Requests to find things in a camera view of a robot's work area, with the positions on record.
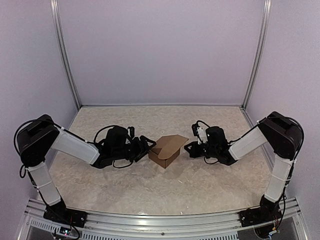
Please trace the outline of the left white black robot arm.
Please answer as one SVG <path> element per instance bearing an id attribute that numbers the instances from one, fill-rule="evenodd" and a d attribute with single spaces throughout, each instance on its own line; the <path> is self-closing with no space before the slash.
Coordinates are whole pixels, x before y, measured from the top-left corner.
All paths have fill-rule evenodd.
<path id="1" fill-rule="evenodd" d="M 119 160 L 125 160 L 131 166 L 157 143 L 144 135 L 136 136 L 133 126 L 125 128 L 114 124 L 101 128 L 93 140 L 88 141 L 44 114 L 20 125 L 14 133 L 13 144 L 34 188 L 51 207 L 50 214 L 63 223 L 70 218 L 70 211 L 61 204 L 63 198 L 49 173 L 47 155 L 63 153 L 93 168 L 104 169 Z"/>

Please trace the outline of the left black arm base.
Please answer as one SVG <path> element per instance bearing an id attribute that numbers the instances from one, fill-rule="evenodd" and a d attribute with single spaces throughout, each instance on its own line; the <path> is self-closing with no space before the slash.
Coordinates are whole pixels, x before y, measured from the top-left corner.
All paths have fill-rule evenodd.
<path id="1" fill-rule="evenodd" d="M 87 216 L 85 211 L 67 208 L 63 200 L 51 206 L 46 205 L 43 214 L 46 220 L 79 228 L 85 226 Z"/>

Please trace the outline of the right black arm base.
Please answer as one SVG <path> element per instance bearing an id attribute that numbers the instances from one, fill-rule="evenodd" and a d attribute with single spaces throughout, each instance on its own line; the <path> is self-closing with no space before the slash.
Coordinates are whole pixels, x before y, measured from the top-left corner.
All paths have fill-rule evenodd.
<path id="1" fill-rule="evenodd" d="M 280 200 L 272 202 L 263 195 L 260 199 L 259 206 L 247 208 L 238 213 L 242 227 L 258 225 L 282 218 L 282 212 L 279 206 Z"/>

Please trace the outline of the brown cardboard box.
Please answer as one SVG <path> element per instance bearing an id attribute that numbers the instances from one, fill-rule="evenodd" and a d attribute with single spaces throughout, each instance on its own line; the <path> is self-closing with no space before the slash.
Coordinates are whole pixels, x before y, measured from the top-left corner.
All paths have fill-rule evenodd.
<path id="1" fill-rule="evenodd" d="M 188 140 L 179 134 L 162 136 L 149 151 L 148 158 L 166 169 L 180 155 L 181 148 Z"/>

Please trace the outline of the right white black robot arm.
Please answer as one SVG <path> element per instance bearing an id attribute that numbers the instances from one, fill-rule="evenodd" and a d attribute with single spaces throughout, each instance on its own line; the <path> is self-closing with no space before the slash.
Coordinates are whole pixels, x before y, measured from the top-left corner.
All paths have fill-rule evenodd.
<path id="1" fill-rule="evenodd" d="M 303 146 L 305 133 L 301 124 L 292 117 L 273 111 L 235 140 L 227 140 L 225 131 L 219 126 L 203 129 L 199 124 L 197 121 L 191 126 L 197 140 L 184 146 L 190 158 L 215 159 L 220 164 L 231 166 L 260 147 L 273 152 L 271 177 L 262 197 L 266 203 L 255 212 L 260 222 L 268 221 L 276 212 L 273 204 L 281 199 L 292 178 Z"/>

